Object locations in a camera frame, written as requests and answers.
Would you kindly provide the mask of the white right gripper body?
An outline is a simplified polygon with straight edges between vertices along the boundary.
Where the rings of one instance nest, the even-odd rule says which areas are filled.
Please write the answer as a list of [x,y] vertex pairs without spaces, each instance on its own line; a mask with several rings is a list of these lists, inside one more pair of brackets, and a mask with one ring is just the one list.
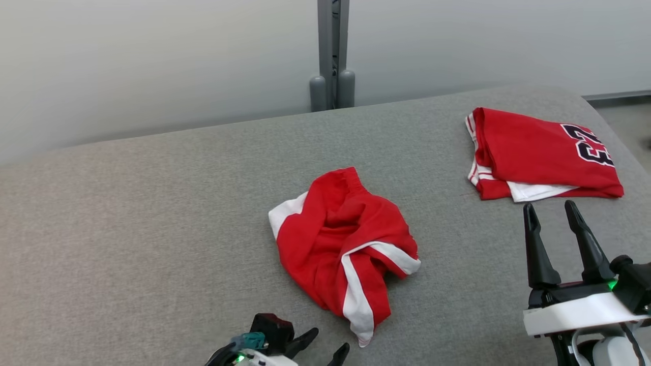
[[612,292],[616,280],[600,284],[574,282],[551,289],[534,289],[523,322],[528,336],[538,338],[587,327],[649,319],[635,314]]

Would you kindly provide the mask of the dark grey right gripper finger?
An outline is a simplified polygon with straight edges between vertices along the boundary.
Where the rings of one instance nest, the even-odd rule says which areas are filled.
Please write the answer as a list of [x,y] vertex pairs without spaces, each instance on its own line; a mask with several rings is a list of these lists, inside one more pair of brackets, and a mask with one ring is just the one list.
[[614,280],[615,274],[610,269],[610,262],[575,202],[567,200],[564,207],[568,225],[577,239],[583,263],[583,281],[587,284],[599,284]]
[[547,255],[540,236],[539,218],[531,203],[523,207],[528,286],[533,290],[551,289],[561,284],[561,278]]

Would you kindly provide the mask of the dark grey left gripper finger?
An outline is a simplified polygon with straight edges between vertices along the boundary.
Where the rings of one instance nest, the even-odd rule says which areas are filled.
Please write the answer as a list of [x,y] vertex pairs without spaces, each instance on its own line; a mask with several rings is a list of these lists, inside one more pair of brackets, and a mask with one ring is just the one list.
[[350,350],[349,343],[344,343],[339,349],[333,354],[332,360],[327,366],[342,366],[348,357]]
[[303,335],[300,335],[297,338],[294,338],[286,346],[286,352],[284,356],[289,359],[294,359],[301,351],[308,348],[312,341],[316,339],[319,334],[318,327],[313,327],[309,331],[305,332]]

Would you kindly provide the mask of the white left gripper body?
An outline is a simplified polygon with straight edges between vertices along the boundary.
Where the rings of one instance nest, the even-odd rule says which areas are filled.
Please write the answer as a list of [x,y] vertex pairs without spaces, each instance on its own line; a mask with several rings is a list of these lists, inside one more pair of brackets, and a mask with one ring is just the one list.
[[221,347],[205,365],[298,365],[286,356],[266,356],[250,349],[235,350],[235,343]]

